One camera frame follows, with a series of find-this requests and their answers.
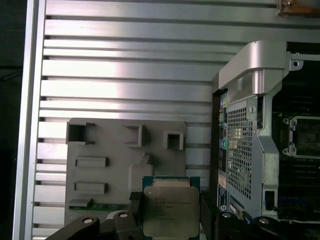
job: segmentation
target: perforated metal grille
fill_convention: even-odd
[[[227,182],[251,199],[251,163],[253,122],[247,120],[247,108],[227,113]]]

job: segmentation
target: screw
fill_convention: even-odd
[[[85,223],[85,224],[90,224],[90,223],[92,223],[92,219],[91,218],[86,218],[86,219],[84,219],[83,220],[83,222]]]
[[[249,106],[249,112],[250,113],[254,114],[256,112],[256,110],[257,110],[256,106],[254,106],[254,105],[250,105]]]
[[[223,213],[222,216],[224,216],[226,219],[231,218],[231,214],[228,212]]]
[[[262,223],[262,224],[269,224],[269,220],[265,219],[265,218],[260,218],[259,222]]]

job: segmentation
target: black plastic part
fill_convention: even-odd
[[[264,97],[258,96],[257,99],[257,128],[262,129],[264,127]]]
[[[271,217],[257,217],[252,221],[252,231],[263,239],[271,240],[305,240],[306,237],[302,232],[295,230],[292,224],[279,222]]]
[[[142,229],[137,226],[130,212],[121,212],[113,217],[115,232],[118,240],[143,240]]]
[[[289,41],[286,43],[286,50],[291,53],[320,54],[320,44]]]
[[[219,212],[215,220],[214,239],[243,239],[243,229],[245,223],[229,212]]]
[[[114,240],[114,220],[107,219],[100,224],[99,235],[97,236],[97,240]]]
[[[315,147],[319,129],[317,121],[298,118],[293,134],[288,122],[296,116],[320,117],[320,81],[315,77],[319,65],[319,61],[304,61],[301,70],[290,71],[282,80],[282,89],[272,99],[272,139],[280,152],[279,219],[303,222],[320,220],[320,161],[282,153],[293,138],[298,155],[318,155],[318,148]]]
[[[264,193],[265,209],[272,211],[275,208],[275,191],[265,191]]]
[[[131,213],[138,224],[142,223],[143,212],[143,194],[142,192],[132,192],[130,195],[129,213]]]
[[[100,221],[95,216],[79,217],[49,236],[47,240],[79,240],[91,239],[99,234]]]
[[[217,205],[211,201],[212,196],[208,192],[200,196],[200,222],[207,240],[214,237],[216,215],[219,212]]]

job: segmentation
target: rectangular slot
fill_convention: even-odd
[[[184,134],[179,131],[165,131],[163,134],[163,148],[171,150],[183,150]]]
[[[224,114],[223,114],[223,122],[224,122],[224,123],[227,123],[227,122],[228,122],[227,109],[225,108],[223,111],[224,111]]]
[[[265,191],[264,194],[265,210],[273,211],[275,208],[275,191]]]
[[[73,124],[68,122],[66,125],[66,143],[77,143],[80,145],[93,144],[94,142],[87,139],[87,127],[94,126],[94,123],[86,122],[85,124]]]
[[[105,168],[108,165],[107,157],[82,157],[75,160],[75,166],[79,168]]]
[[[130,130],[125,145],[130,148],[141,148],[143,145],[143,125],[125,125],[124,127]]]
[[[115,212],[124,211],[129,208],[125,204],[104,204],[104,203],[94,203],[92,202],[88,206],[69,206],[70,210],[80,210],[80,211],[101,211],[101,212]]]
[[[104,195],[107,189],[107,183],[76,182],[74,184],[74,191],[78,194]]]
[[[220,127],[220,130],[219,130],[219,138],[220,139],[224,138],[224,129],[222,127]]]
[[[87,208],[93,203],[93,199],[71,199],[69,207]]]

